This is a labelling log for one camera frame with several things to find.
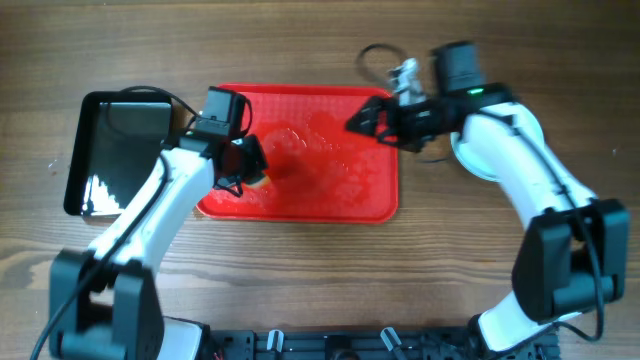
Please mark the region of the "orange green scrub sponge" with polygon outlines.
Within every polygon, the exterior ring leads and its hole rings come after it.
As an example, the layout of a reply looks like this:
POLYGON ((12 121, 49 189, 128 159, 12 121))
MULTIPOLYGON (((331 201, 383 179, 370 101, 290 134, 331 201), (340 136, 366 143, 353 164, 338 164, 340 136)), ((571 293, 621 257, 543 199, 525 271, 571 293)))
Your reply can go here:
POLYGON ((255 178, 252 178, 249 182, 246 183, 246 185, 252 189, 259 189, 267 186, 270 182, 270 177, 265 173, 261 173, 255 178))

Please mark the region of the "light blue plate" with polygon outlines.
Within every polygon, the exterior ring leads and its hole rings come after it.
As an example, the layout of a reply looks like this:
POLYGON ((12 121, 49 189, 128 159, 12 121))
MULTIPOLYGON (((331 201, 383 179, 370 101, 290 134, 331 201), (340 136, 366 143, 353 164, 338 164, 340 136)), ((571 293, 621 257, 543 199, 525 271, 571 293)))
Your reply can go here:
MULTIPOLYGON (((545 143, 543 129, 534 115, 526 115, 522 123, 524 130, 529 135, 532 135, 537 143, 545 143)), ((450 134, 450 144, 454 156, 467 171, 486 181, 499 181, 499 178, 488 163, 473 153, 471 148, 464 143, 462 135, 459 132, 450 134)))

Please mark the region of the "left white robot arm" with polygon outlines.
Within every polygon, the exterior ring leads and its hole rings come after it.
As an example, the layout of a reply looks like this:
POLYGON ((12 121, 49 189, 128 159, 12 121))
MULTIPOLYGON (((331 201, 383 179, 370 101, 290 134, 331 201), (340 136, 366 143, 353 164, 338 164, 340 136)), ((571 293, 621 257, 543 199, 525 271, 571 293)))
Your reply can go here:
POLYGON ((83 252, 63 250, 50 270, 49 320, 31 352, 56 359, 221 359, 201 322, 163 315, 155 277, 186 216, 213 190, 242 197, 267 161, 251 101, 220 87, 161 143, 129 205, 83 252))

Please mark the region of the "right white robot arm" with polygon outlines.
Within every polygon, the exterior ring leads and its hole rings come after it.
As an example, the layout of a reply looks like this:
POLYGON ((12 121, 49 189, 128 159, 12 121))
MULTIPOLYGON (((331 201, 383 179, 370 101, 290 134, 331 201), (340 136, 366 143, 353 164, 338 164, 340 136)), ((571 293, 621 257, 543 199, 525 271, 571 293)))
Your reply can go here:
POLYGON ((543 337, 596 317, 589 342, 604 332, 605 307, 625 291, 630 214, 578 181, 545 143, 534 114, 480 70, 475 45, 432 52, 436 91, 424 91, 418 62, 403 57, 374 96, 346 122, 349 132, 417 153, 440 136, 470 173, 499 184, 524 229, 511 291, 475 315, 456 350, 467 359, 544 356, 543 337))

